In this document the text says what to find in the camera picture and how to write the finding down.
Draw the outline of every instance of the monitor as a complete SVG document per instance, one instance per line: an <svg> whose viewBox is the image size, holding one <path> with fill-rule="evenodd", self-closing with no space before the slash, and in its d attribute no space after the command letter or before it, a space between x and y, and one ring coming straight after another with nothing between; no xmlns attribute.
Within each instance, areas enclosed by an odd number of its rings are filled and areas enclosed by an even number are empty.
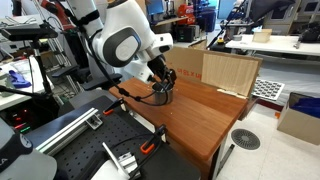
<svg viewBox="0 0 320 180"><path fill-rule="evenodd" d="M162 0L149 0L149 4L147 4L148 14L162 14L164 13L163 2Z"/></svg>

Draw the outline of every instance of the white desk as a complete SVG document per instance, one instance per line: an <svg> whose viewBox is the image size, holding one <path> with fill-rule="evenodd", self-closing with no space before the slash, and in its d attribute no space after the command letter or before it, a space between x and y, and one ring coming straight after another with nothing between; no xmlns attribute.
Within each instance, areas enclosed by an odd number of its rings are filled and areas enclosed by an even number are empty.
<svg viewBox="0 0 320 180"><path fill-rule="evenodd" d="M32 75L33 75L33 82L34 82L34 92L37 92L37 93L43 92L44 91L44 87L42 85L43 81L42 81L42 77L41 77L38 63L34 57L30 57L30 62L31 62L31 66L33 69ZM2 71L5 73L8 73L9 70L17 71L17 69L14 68L14 66L19 67L18 69L21 71L21 74L23 75L23 77L27 81L32 83L28 60L22 60L22 61L11 62L8 64L4 64L4 65L1 64L0 65L0 67L2 68ZM49 78L48 78L48 81L50 83L51 89L53 89L54 86ZM32 92L32 86L30 86L28 88L18 89L18 90ZM0 96L0 111L3 109L6 109L8 107L14 106L16 104L19 104L21 102L24 102L26 100L29 100L29 99L31 99L31 97L19 95L19 94L14 94L14 95L11 95L11 96L5 97L5 98Z"/></svg>
<svg viewBox="0 0 320 180"><path fill-rule="evenodd" d="M230 41L226 47L233 49L268 51L289 54L320 56L320 44L301 43L300 48L293 47L298 42L297 36L271 36L267 43L252 42L253 35L242 35L241 41Z"/></svg>

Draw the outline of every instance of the floor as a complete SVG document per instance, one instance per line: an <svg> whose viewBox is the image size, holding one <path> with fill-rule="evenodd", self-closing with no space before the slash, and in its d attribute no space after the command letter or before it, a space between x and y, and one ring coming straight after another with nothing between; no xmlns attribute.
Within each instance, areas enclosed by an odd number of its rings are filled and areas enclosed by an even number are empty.
<svg viewBox="0 0 320 180"><path fill-rule="evenodd" d="M320 146L304 142L276 130L275 111L256 105L248 117L237 121L234 129L255 133L261 146L245 150L235 146L218 180L319 180ZM228 135L224 151L234 142Z"/></svg>

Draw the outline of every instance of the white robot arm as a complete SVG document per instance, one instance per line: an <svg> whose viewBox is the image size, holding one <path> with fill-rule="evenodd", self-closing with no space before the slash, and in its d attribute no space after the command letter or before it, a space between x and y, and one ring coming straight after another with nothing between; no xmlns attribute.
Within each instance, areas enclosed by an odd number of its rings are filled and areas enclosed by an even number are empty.
<svg viewBox="0 0 320 180"><path fill-rule="evenodd" d="M68 2L78 20L96 11L95 4L90 0ZM83 27L92 40L89 43L92 43L94 52L91 53L113 67L124 67L128 73L145 83L150 81L155 72L148 67L148 62L161 61L161 55L173 46L169 33L155 35L151 31L135 0L109 3L104 26L100 18L96 18Z"/></svg>

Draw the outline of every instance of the circular vent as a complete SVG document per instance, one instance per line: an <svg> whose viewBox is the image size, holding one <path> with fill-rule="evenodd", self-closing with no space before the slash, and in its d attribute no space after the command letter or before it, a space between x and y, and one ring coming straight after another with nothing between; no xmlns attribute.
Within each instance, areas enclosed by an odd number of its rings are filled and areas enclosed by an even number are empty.
<svg viewBox="0 0 320 180"><path fill-rule="evenodd" d="M245 129L236 129L232 131L231 138L238 146L244 149L255 150L260 147L259 138Z"/></svg>

